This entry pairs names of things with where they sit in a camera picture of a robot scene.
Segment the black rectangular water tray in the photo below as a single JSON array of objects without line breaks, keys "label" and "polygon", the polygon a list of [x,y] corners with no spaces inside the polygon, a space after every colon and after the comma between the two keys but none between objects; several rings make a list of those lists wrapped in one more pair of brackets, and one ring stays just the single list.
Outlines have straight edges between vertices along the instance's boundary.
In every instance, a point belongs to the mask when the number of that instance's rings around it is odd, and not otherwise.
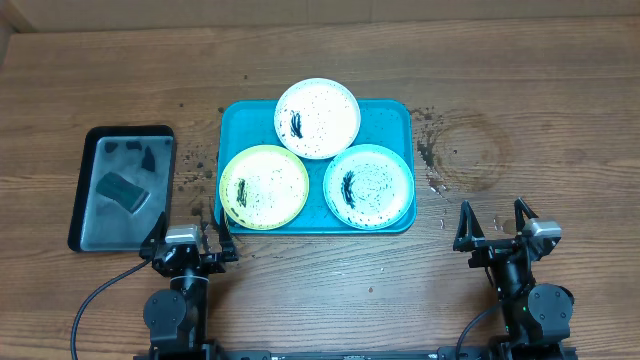
[{"label": "black rectangular water tray", "polygon": [[85,137],[67,244],[136,252],[167,221],[176,144],[166,125],[99,126]]}]

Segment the dark cleaning sponge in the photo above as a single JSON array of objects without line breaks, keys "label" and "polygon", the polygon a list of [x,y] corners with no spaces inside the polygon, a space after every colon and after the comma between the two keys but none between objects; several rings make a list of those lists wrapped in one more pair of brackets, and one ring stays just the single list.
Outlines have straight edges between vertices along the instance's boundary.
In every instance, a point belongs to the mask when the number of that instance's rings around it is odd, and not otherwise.
[{"label": "dark cleaning sponge", "polygon": [[96,192],[118,203],[129,213],[135,213],[146,201],[149,192],[122,176],[109,172],[96,185]]}]

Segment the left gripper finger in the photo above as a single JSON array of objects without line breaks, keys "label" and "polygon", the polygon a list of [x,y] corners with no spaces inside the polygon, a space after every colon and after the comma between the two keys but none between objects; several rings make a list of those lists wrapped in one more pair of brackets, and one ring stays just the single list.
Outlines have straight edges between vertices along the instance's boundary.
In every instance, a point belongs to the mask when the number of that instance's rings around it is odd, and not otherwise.
[{"label": "left gripper finger", "polygon": [[165,243],[165,236],[168,229],[168,220],[165,212],[161,212],[155,225],[141,243],[139,256],[143,260],[152,260],[158,247]]},{"label": "left gripper finger", "polygon": [[234,243],[234,238],[230,232],[228,217],[223,208],[220,209],[219,213],[219,244],[221,246],[221,257],[223,262],[236,262],[239,257],[237,253],[237,248]]}]

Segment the teal plastic serving tray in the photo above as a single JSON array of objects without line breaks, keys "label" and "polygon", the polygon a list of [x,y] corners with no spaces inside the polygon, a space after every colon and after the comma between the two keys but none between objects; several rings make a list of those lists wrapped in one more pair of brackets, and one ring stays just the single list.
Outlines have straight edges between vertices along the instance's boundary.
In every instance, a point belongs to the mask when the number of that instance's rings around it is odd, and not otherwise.
[{"label": "teal plastic serving tray", "polygon": [[[411,116],[404,104],[393,99],[360,99],[361,126],[356,145],[376,144],[398,154],[414,167]],[[232,158],[256,145],[276,145],[274,129],[275,100],[243,100],[224,112],[220,130],[218,171],[222,172]],[[268,230],[268,235],[344,235],[363,231],[341,222],[328,207],[323,194],[323,178],[330,161],[304,159],[310,190],[302,211],[286,225]]]}]

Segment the yellow speckled plate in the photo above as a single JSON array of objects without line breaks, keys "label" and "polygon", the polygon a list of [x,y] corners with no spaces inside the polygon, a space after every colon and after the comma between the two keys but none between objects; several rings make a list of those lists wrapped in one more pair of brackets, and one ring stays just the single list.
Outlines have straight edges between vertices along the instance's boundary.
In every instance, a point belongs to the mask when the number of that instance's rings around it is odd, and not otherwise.
[{"label": "yellow speckled plate", "polygon": [[291,222],[304,208],[309,192],[309,175],[300,158],[276,145],[256,145],[235,155],[218,185],[226,217],[257,231]]}]

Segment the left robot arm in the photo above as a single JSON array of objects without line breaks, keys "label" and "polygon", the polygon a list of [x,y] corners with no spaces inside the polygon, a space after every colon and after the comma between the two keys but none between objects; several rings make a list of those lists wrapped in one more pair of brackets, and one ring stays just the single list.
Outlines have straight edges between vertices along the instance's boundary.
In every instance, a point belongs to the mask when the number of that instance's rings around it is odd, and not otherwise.
[{"label": "left robot arm", "polygon": [[227,358],[222,346],[207,337],[209,276],[224,273],[224,265],[238,255],[227,224],[220,225],[218,237],[221,250],[206,253],[198,226],[171,227],[161,213],[141,244],[140,257],[169,280],[169,287],[152,294],[143,309],[150,331],[145,359]]}]

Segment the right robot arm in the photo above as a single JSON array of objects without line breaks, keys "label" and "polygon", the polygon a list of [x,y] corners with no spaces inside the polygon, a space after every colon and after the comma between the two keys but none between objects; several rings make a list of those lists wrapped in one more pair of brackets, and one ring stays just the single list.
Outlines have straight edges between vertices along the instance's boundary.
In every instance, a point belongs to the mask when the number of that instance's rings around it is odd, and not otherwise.
[{"label": "right robot arm", "polygon": [[[470,253],[468,266],[481,268],[496,290],[498,302],[477,315],[464,328],[453,350],[454,359],[575,359],[574,348],[562,341],[570,337],[575,304],[567,288],[538,284],[532,264],[549,255],[562,237],[554,220],[540,218],[526,202],[514,201],[516,235],[489,240],[468,201],[460,208],[460,220],[452,248]],[[501,312],[506,334],[494,336],[484,347],[463,345],[469,332],[487,316]]]}]

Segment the pink speckled plate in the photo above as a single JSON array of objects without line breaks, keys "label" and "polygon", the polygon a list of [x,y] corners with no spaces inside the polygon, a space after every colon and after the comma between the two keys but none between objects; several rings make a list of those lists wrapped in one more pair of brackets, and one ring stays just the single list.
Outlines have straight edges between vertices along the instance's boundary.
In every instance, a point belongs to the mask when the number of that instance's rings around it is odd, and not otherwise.
[{"label": "pink speckled plate", "polygon": [[361,111],[352,92],[326,78],[290,86],[278,99],[274,128],[280,142],[299,157],[321,160],[348,148],[359,133]]}]

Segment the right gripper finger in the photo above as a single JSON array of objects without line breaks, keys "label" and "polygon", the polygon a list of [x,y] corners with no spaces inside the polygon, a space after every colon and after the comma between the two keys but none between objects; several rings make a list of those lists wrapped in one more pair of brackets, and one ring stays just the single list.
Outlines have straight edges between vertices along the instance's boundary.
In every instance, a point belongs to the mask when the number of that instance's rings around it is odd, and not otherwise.
[{"label": "right gripper finger", "polygon": [[486,237],[468,200],[461,203],[459,225],[453,250],[471,252],[485,246]]},{"label": "right gripper finger", "polygon": [[537,218],[538,215],[529,207],[522,197],[514,201],[516,230],[522,231],[527,220]]}]

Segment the light blue speckled plate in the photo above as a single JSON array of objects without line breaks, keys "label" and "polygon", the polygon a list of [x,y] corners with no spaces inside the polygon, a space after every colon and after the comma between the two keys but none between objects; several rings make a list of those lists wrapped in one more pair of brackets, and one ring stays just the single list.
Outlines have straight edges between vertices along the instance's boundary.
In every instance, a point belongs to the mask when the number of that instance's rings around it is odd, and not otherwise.
[{"label": "light blue speckled plate", "polygon": [[359,230],[386,229],[409,212],[413,174],[394,151],[375,144],[352,146],[328,165],[322,185],[329,210]]}]

